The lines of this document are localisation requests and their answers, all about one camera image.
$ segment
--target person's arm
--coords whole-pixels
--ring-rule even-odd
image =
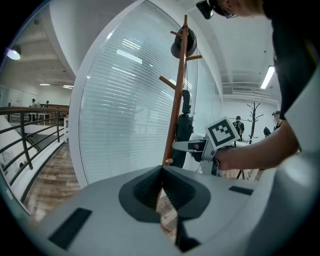
[[[299,143],[287,121],[262,141],[248,146],[218,150],[219,170],[268,169],[296,153]]]

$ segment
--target white ceiling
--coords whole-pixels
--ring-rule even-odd
[[[220,69],[222,85],[259,88],[268,67],[273,65],[271,22],[265,17],[226,19],[218,14],[206,20],[196,8],[198,1],[170,0],[170,3],[191,16],[202,30]],[[39,16],[27,24],[15,43],[21,46],[21,59],[5,61],[0,76],[1,84],[73,85],[74,81],[58,59]],[[265,91],[272,99],[281,102],[276,74]]]
[[[273,66],[271,21],[265,17],[225,18],[216,13],[206,20],[196,8],[199,0],[174,0],[201,28],[220,69],[222,84],[260,88]],[[266,92],[281,101],[277,75]]]
[[[26,25],[14,44],[21,47],[21,58],[6,58],[0,84],[9,87],[18,84],[73,85],[74,81],[58,59],[38,15]]]

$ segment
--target glass partition wall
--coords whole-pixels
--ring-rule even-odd
[[[145,1],[106,37],[85,82],[79,143],[88,183],[157,166],[164,155],[179,60],[171,54],[179,25]],[[187,63],[185,88],[195,109],[198,61]]]

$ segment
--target air vent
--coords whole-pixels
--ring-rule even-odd
[[[233,87],[232,91],[234,93],[252,93],[252,88],[250,88],[250,87]]]

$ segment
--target person's hand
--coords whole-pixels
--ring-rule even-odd
[[[217,159],[219,161],[219,170],[220,171],[228,171],[230,169],[232,169],[230,167],[230,152],[231,152],[231,148],[223,148],[223,149],[219,149],[215,155],[214,155],[214,159]]]

